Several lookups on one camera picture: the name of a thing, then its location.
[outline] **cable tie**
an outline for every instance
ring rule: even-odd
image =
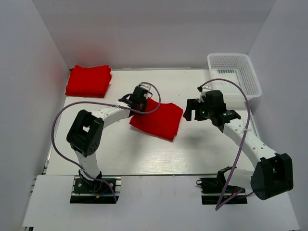
[[[241,133],[244,133],[245,131],[249,132],[249,131],[252,131],[252,129],[251,129],[251,128],[244,128],[244,129],[241,131]]]
[[[118,109],[121,109],[120,105],[115,103],[115,107],[118,108]]]

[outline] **stack of red towels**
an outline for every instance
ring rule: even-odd
[[[76,65],[66,86],[66,95],[103,98],[111,80],[111,68],[107,65],[84,68]]]

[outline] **white table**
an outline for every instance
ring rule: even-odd
[[[34,231],[289,231],[287,193],[247,205],[202,205],[198,176],[124,176],[115,205],[70,204],[74,176],[38,176],[23,226]]]
[[[67,97],[65,105],[77,101],[115,103],[142,81],[153,83],[160,91],[163,103],[175,103],[183,110],[186,100],[199,98],[196,89],[209,79],[208,70],[120,70],[112,72],[112,80],[104,99]],[[158,100],[153,91],[153,99]],[[62,114],[56,133],[56,144],[67,157],[77,161],[66,135],[81,109],[94,111],[99,105],[78,104]],[[244,121],[247,112],[236,110]],[[121,120],[103,131],[97,150],[97,161],[103,175],[175,175],[215,174],[233,164],[238,146],[222,134],[211,121],[187,122],[182,118],[178,135],[173,142],[147,135]],[[253,170],[242,153],[238,168]],[[77,175],[78,167],[51,152],[46,175]]]
[[[139,82],[149,81],[160,90],[163,103],[173,102],[185,109],[186,99],[199,97],[196,87],[206,79],[206,70],[114,71],[105,99],[67,97],[65,105],[81,100],[114,103]],[[69,158],[77,161],[66,142],[77,112],[99,108],[85,104],[64,112],[56,143]],[[245,110],[237,112],[246,120]],[[237,150],[210,121],[182,119],[178,136],[168,142],[133,129],[128,120],[122,120],[103,131],[97,159],[104,175],[203,175],[216,174],[231,165]],[[253,169],[244,154],[238,167]],[[226,205],[216,212],[214,205],[202,205],[200,187],[195,184],[199,176],[123,176],[116,205],[70,204],[77,171],[51,152],[47,175],[36,180],[23,226],[34,227],[35,231],[299,229],[287,193],[266,201],[252,196],[247,205]]]

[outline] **red cloth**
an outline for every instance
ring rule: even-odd
[[[66,86],[66,95],[103,98],[111,80],[111,68],[107,65],[83,68],[76,65]]]
[[[146,112],[154,110],[158,103],[149,99],[146,105]],[[151,135],[173,141],[176,136],[183,109],[173,103],[161,103],[157,111],[141,115],[135,114],[130,120],[130,124],[141,131]]]

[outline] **robotic arm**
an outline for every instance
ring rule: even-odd
[[[234,110],[227,110],[219,90],[204,89],[199,99],[188,99],[183,117],[187,121],[210,119],[212,124],[230,137],[238,146],[245,130],[244,122]],[[278,154],[264,144],[253,132],[247,131],[242,151],[253,164],[255,171],[235,169],[230,185],[253,190],[258,198],[266,200],[293,188],[292,160],[288,154]],[[220,170],[217,182],[221,188],[231,167]]]
[[[90,179],[85,172],[92,178],[102,178],[95,152],[100,145],[103,130],[114,122],[133,115],[132,111],[120,106],[144,112],[149,91],[149,86],[139,84],[132,94],[127,94],[118,100],[116,104],[119,107],[107,107],[93,112],[81,110],[77,114],[66,140],[74,149],[78,161],[83,167],[79,170],[79,176],[88,185],[90,191],[96,192],[101,185],[99,181]]]

